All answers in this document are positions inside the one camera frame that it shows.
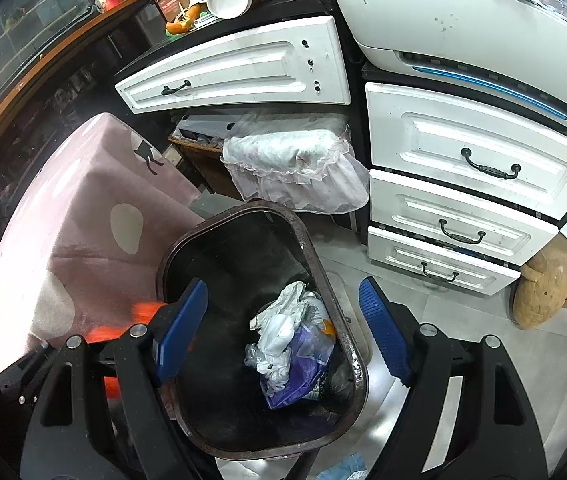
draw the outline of drawer handle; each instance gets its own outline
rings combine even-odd
[[[521,171],[521,166],[519,166],[519,164],[513,164],[510,167],[510,170],[513,172],[512,174],[504,173],[503,171],[497,170],[497,168],[491,168],[490,166],[481,166],[481,164],[475,164],[474,162],[472,162],[470,160],[470,155],[472,155],[470,148],[462,148],[461,149],[461,155],[463,156],[463,158],[466,159],[466,162],[468,164],[470,164],[470,166],[475,168],[475,170],[479,170],[481,173],[486,173],[486,174],[489,174],[490,176],[495,176],[497,178],[504,178],[506,180],[513,180],[513,179],[517,178],[517,176],[519,175],[519,172]]]
[[[445,230],[445,225],[448,222],[446,222],[443,218],[439,218],[439,224],[441,225],[441,232],[443,234],[445,234],[448,238],[452,238],[453,240],[457,240],[458,242],[461,242],[462,244],[480,244],[481,240],[483,240],[483,237],[486,236],[486,232],[485,231],[479,231],[477,233],[477,235],[479,235],[479,240],[473,240],[472,238],[468,238],[466,236],[462,236],[462,235],[455,235],[453,233],[449,233],[448,231]]]
[[[172,94],[176,94],[177,92],[179,92],[180,90],[183,90],[184,88],[186,88],[187,86],[192,86],[192,83],[190,83],[188,81],[188,79],[183,80],[183,84],[179,87],[179,88],[170,88],[168,85],[166,85],[164,87],[164,89],[161,91],[161,95],[172,95]]]
[[[452,283],[454,280],[457,279],[457,276],[459,275],[459,273],[455,270],[454,272],[452,272],[452,277],[451,278],[440,278],[439,276],[434,276],[433,274],[428,273],[427,270],[425,270],[425,267],[428,264],[425,262],[421,262],[421,271],[428,277],[428,278],[432,278],[433,280],[437,280],[438,282],[445,282],[445,283]]]

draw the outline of floor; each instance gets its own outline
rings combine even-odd
[[[204,193],[192,209],[209,218],[237,203]],[[340,276],[355,308],[359,283],[366,276],[375,276],[391,301],[407,305],[420,322],[433,323],[448,336],[479,340],[492,333],[502,339],[531,400],[545,443],[548,469],[552,471],[567,446],[567,310],[562,309],[538,329],[520,330],[509,319],[510,288],[485,297],[427,282],[408,272],[372,262],[355,234],[337,227],[329,217],[305,215],[302,219],[325,269]],[[372,350],[368,366],[369,399],[351,430],[321,450],[311,476],[356,451],[372,466],[407,394],[406,388],[388,374],[365,322],[361,329]],[[460,387],[459,378],[451,379],[439,429],[424,469],[444,459]],[[285,476],[292,463],[293,458],[244,463],[220,461],[219,465],[226,480],[257,477],[278,480]]]

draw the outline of pink tablecloth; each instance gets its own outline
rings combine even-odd
[[[202,219],[197,189],[127,124],[87,121],[34,179],[0,243],[0,372],[38,343],[132,323],[159,263]]]

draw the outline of black trash bin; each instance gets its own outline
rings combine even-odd
[[[279,204],[251,202],[203,222],[164,258],[159,298],[176,301],[194,277],[208,285],[208,310],[174,388],[178,423],[193,443],[219,458],[252,460],[342,436],[363,408],[368,376],[301,220]],[[259,374],[244,365],[246,345],[258,340],[249,321],[296,280],[324,301],[337,332],[327,379],[338,374],[346,387],[270,410]]]

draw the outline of silver screw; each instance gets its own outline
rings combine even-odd
[[[133,326],[130,329],[130,335],[132,337],[141,337],[142,335],[146,335],[148,332],[148,327],[139,323],[138,325]]]
[[[78,346],[81,345],[81,336],[80,335],[73,335],[73,336],[68,337],[68,340],[66,341],[66,345],[70,349],[77,348]]]
[[[426,337],[432,337],[437,335],[437,328],[434,325],[425,323],[419,327],[419,332],[421,332]]]
[[[489,335],[486,337],[486,344],[490,348],[499,348],[501,346],[501,341],[496,335]]]

